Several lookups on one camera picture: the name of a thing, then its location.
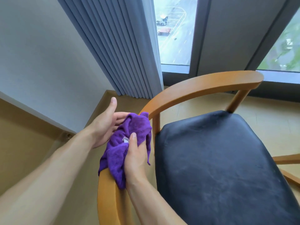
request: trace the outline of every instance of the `chair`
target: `chair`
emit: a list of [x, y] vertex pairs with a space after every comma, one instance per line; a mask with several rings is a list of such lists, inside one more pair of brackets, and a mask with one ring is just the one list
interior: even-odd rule
[[[287, 184], [299, 185], [300, 179], [276, 166], [300, 163], [300, 154], [272, 159], [242, 117], [233, 114], [262, 81], [256, 71], [198, 76], [167, 88], [142, 109], [152, 119], [157, 189], [186, 223], [300, 224], [299, 204]], [[165, 109], [235, 90], [225, 111], [160, 129], [160, 112]], [[118, 189], [108, 169], [99, 175], [97, 205], [101, 224], [133, 224], [129, 196]]]

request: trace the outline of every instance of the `hand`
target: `hand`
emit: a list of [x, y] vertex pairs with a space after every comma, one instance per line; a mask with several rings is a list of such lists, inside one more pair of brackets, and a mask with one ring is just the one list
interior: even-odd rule
[[112, 97], [108, 108], [87, 127], [93, 134], [93, 148], [105, 144], [129, 114], [127, 112], [115, 112], [116, 108], [117, 99]]
[[137, 135], [131, 134], [129, 138], [128, 153], [125, 157], [126, 187], [136, 181], [147, 180], [145, 164], [147, 162], [146, 141], [137, 147]]

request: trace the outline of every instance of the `white wall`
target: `white wall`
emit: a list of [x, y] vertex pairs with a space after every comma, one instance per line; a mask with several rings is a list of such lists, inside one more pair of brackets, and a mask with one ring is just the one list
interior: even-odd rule
[[57, 0], [0, 0], [0, 98], [78, 132], [107, 89]]

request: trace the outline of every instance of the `purple towel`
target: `purple towel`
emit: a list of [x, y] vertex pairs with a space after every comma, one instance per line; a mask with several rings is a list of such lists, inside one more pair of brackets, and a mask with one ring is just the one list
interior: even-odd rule
[[98, 175], [100, 171], [108, 167], [119, 189], [125, 189], [124, 161], [128, 151], [128, 139], [132, 133], [136, 133], [138, 146], [146, 140], [148, 164], [150, 165], [151, 129], [147, 112], [142, 112], [141, 115], [135, 113], [127, 115], [124, 122], [107, 142], [105, 152], [100, 159]]

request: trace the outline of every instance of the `white tag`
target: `white tag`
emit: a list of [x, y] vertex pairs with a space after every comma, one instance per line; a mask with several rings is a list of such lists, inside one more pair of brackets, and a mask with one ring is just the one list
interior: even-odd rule
[[124, 143], [129, 143], [129, 139], [125, 136], [123, 137], [123, 141], [124, 141]]

